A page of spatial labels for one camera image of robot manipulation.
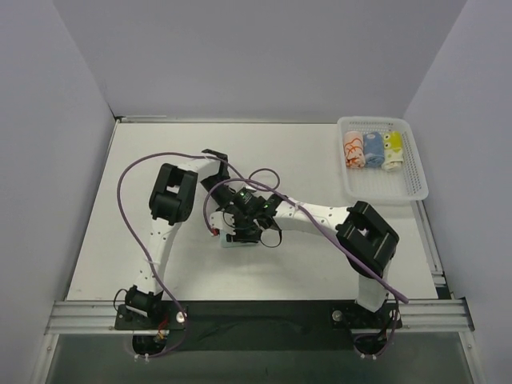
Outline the light green towel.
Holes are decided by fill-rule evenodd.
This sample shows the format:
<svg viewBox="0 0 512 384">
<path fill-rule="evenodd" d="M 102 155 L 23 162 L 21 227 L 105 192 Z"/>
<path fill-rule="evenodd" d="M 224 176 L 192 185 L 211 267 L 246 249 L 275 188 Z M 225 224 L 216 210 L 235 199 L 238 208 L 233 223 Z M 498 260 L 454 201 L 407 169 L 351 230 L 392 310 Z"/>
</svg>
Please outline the light green towel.
<svg viewBox="0 0 512 384">
<path fill-rule="evenodd" d="M 243 246 L 256 246 L 256 242 L 236 242 L 233 240 L 229 234 L 221 233 L 220 234 L 220 246 L 222 248 L 235 248 L 235 247 L 243 247 Z"/>
</svg>

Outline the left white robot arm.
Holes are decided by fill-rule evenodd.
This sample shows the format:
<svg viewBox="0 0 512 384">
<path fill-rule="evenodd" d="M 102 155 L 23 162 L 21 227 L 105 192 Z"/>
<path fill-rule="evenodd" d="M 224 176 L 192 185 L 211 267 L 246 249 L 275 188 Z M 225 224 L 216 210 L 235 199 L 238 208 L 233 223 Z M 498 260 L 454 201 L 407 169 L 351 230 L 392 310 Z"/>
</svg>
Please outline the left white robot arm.
<svg viewBox="0 0 512 384">
<path fill-rule="evenodd" d="M 126 293 L 125 305 L 145 330 L 155 328 L 166 312 L 162 304 L 166 293 L 163 277 L 176 235 L 192 213 L 197 185 L 201 183 L 209 189 L 230 177 L 226 154 L 204 150 L 201 156 L 187 159 L 179 165 L 160 166 L 149 198 L 149 244 L 142 242 L 131 224 L 126 225 L 142 248 L 145 264 Z"/>
</svg>

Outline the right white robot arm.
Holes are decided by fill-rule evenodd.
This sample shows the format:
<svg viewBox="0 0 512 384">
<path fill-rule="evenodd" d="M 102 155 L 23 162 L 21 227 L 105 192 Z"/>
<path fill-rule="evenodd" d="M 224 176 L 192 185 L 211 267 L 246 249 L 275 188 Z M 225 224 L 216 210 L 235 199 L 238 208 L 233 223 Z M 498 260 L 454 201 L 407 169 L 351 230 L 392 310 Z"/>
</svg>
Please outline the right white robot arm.
<svg viewBox="0 0 512 384">
<path fill-rule="evenodd" d="M 352 206 L 320 206 L 274 193 L 265 198 L 243 188 L 222 209 L 226 224 L 233 227 L 233 239 L 261 237 L 266 230 L 325 237 L 342 252 L 358 273 L 354 316 L 361 326 L 371 328 L 383 319 L 383 306 L 393 295 L 397 302 L 409 299 L 388 283 L 388 272 L 400 237 L 392 226 L 367 202 Z"/>
</svg>

